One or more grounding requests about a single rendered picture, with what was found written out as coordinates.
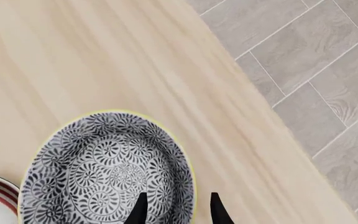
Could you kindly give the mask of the black patterned bowl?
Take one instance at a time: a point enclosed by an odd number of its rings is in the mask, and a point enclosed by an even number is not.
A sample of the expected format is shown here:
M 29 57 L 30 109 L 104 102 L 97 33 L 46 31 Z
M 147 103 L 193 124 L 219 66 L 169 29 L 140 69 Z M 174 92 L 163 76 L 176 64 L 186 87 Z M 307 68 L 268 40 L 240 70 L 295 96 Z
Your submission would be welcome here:
M 186 152 L 146 115 L 90 113 L 34 156 L 20 186 L 19 224 L 124 224 L 141 193 L 145 224 L 192 224 L 196 182 Z

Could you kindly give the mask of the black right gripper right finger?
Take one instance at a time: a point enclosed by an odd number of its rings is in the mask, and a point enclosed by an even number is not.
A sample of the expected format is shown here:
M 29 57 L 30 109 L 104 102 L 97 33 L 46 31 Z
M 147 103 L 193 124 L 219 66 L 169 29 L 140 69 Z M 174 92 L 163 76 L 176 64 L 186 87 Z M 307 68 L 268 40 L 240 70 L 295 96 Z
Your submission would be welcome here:
M 211 193 L 210 210 L 213 224 L 234 224 L 217 192 Z

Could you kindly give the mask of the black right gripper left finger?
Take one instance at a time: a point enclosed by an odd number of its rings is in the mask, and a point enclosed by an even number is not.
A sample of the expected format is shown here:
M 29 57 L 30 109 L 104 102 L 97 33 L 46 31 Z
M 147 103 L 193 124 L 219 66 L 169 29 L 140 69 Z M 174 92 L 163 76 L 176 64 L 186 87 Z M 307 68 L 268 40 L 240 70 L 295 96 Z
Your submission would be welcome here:
M 141 192 L 134 208 L 126 220 L 126 224 L 145 224 L 147 218 L 147 209 L 147 194 L 145 192 Z

